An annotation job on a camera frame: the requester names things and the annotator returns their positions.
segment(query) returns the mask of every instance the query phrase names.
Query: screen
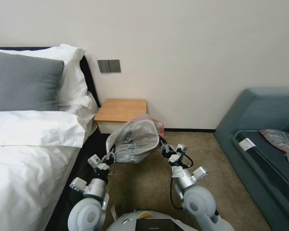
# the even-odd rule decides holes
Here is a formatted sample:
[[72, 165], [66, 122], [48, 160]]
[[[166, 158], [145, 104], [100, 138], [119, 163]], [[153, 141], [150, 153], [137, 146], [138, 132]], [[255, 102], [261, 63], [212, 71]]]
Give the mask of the screen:
[[171, 219], [137, 219], [135, 231], [183, 231]]

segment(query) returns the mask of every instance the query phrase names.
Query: wall socket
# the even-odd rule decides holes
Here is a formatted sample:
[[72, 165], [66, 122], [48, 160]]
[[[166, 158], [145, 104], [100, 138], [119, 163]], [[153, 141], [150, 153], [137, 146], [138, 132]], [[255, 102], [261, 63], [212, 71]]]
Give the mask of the wall socket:
[[97, 61], [101, 73], [121, 72], [120, 60], [98, 60]]

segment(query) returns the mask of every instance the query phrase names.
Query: beige carpet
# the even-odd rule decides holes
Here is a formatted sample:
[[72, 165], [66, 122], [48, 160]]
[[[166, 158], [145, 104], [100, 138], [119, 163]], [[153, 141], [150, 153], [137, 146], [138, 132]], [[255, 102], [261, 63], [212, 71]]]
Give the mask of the beige carpet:
[[[270, 230], [258, 208], [250, 198], [231, 164], [211, 133], [166, 132], [165, 139], [174, 147], [178, 143], [188, 147], [193, 159], [192, 171], [201, 165], [210, 170], [199, 181], [215, 197], [220, 215], [232, 224], [236, 231]], [[140, 164], [113, 164], [107, 191], [109, 206], [103, 229], [113, 222], [110, 208], [116, 205], [118, 213], [136, 210], [154, 210], [167, 213], [183, 223], [199, 229], [196, 220], [181, 210], [175, 210], [169, 197], [171, 168], [160, 150], [150, 154]], [[179, 206], [175, 191], [174, 203]]]

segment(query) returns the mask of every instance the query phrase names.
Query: pillowcase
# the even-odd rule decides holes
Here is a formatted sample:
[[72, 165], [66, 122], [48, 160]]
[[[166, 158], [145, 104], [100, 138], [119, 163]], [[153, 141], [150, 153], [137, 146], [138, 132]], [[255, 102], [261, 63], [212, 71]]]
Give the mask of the pillowcase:
[[64, 62], [0, 52], [0, 111], [57, 111]]
[[0, 146], [83, 146], [82, 119], [59, 111], [0, 112]]
[[86, 95], [88, 88], [79, 66], [85, 51], [83, 48], [67, 44], [34, 51], [0, 50], [0, 52], [8, 54], [63, 60], [64, 69], [57, 97], [57, 105], [59, 107], [78, 105], [88, 107], [91, 102], [91, 99]]

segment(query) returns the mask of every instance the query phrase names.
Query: gray pillow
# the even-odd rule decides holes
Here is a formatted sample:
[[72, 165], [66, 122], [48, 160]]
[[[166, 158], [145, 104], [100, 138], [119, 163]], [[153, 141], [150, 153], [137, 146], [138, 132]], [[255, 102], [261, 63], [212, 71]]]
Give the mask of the gray pillow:
[[64, 62], [0, 52], [0, 111], [57, 111]]

